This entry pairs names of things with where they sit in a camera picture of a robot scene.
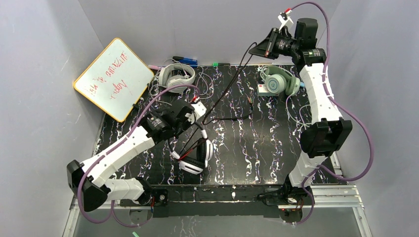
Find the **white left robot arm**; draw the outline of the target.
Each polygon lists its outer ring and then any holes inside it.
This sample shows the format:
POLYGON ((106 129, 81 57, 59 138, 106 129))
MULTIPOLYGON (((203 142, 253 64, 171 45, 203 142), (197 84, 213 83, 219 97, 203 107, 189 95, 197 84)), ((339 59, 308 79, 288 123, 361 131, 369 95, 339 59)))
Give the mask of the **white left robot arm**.
POLYGON ((125 136, 96 156, 67 164, 69 187, 85 212, 112 200, 130 199, 140 204, 152 200, 153 189, 141 177, 111 179, 122 166, 161 141, 178 138, 207 112, 202 102, 176 101, 167 109, 145 114, 125 136))

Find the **black and white headphones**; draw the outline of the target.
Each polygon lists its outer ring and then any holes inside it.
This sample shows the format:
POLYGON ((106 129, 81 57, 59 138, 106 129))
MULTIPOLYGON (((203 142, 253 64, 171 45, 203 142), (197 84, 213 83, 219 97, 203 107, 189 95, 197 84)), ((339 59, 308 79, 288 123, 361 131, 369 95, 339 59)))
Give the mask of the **black and white headphones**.
POLYGON ((208 167, 209 160, 211 160, 214 152, 212 141, 209 140, 207 132, 201 130, 202 137, 193 145, 185 154, 179 155, 172 145, 170 140, 167 141, 170 155, 176 159, 179 164, 179 169, 189 172, 194 175, 201 174, 205 168, 208 167))

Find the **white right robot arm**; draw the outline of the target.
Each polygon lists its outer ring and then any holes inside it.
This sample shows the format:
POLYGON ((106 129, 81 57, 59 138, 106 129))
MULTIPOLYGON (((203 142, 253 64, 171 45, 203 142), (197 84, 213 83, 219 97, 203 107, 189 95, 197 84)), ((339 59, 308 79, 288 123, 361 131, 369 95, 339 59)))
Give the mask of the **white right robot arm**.
POLYGON ((298 19, 295 33, 291 35, 291 18, 281 14, 279 20, 281 25, 271 29, 250 53, 269 59, 289 56, 299 75, 295 77, 277 66, 265 66, 260 72, 263 84, 258 85, 257 93, 259 96, 277 96, 284 92, 287 96, 294 96, 303 83, 312 120, 300 136, 300 157, 282 187, 257 196, 266 204, 287 202, 290 198, 300 201, 308 196, 311 177, 327 157, 341 148, 352 130, 352 122, 342 117, 330 101, 331 96, 324 90, 328 83, 324 69, 327 56, 323 49, 316 46, 317 21, 313 18, 298 19))

